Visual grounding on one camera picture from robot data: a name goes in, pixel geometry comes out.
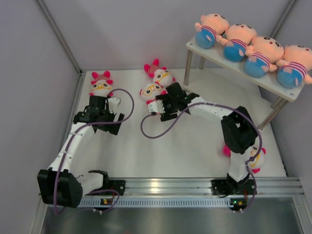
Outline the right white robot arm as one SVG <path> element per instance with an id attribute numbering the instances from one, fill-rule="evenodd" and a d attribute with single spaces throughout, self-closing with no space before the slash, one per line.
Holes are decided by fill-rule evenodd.
<path id="1" fill-rule="evenodd" d="M 160 114 L 161 121 L 177 120 L 182 113 L 203 117 L 221 125 L 225 152 L 230 154 L 230 167 L 225 180 L 227 194 L 237 194 L 247 188 L 256 193 L 254 176 L 258 170 L 263 149 L 261 134 L 243 106 L 229 106 L 209 102 L 195 93 L 186 93 L 178 83 L 166 88 L 148 104 L 153 114 Z"/>

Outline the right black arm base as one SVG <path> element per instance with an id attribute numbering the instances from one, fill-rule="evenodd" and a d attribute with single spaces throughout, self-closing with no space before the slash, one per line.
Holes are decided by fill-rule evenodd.
<path id="1" fill-rule="evenodd" d="M 255 192 L 255 185 L 252 179 L 245 182 L 230 181 L 228 179 L 214 179 L 212 180 L 213 195 L 253 195 Z"/>

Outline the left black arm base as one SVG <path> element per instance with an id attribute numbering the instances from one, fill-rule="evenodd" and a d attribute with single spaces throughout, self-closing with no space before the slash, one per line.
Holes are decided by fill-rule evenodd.
<path id="1" fill-rule="evenodd" d="M 125 180 L 112 179 L 105 183 L 101 188 L 91 191 L 87 195 L 124 195 L 125 192 Z"/>

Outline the white doll glasses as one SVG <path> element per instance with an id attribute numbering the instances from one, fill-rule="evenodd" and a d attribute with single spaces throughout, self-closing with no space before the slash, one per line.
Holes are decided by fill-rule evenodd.
<path id="1" fill-rule="evenodd" d="M 152 82 L 146 84 L 139 92 L 141 99 L 149 104 L 150 102 L 155 101 L 156 96 L 167 94 L 165 88 L 160 85 L 158 82 Z"/>

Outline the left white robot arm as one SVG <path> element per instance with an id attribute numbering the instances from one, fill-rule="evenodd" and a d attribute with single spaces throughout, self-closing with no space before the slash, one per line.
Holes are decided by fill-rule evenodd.
<path id="1" fill-rule="evenodd" d="M 90 96 L 89 104 L 74 116 L 66 142 L 48 169 L 37 175 L 43 203 L 76 208 L 84 195 L 97 192 L 104 195 L 112 188 L 107 172 L 90 170 L 76 175 L 75 166 L 85 157 L 84 148 L 100 130 L 117 135 L 125 115 L 117 112 L 121 100 L 117 97 Z"/>

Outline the orange doll table back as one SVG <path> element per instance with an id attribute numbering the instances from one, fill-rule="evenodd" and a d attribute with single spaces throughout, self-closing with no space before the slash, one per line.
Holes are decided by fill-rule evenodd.
<path id="1" fill-rule="evenodd" d="M 213 47 L 230 27 L 226 18 L 216 13 L 202 15 L 200 21 L 195 24 L 195 41 L 204 49 Z"/>

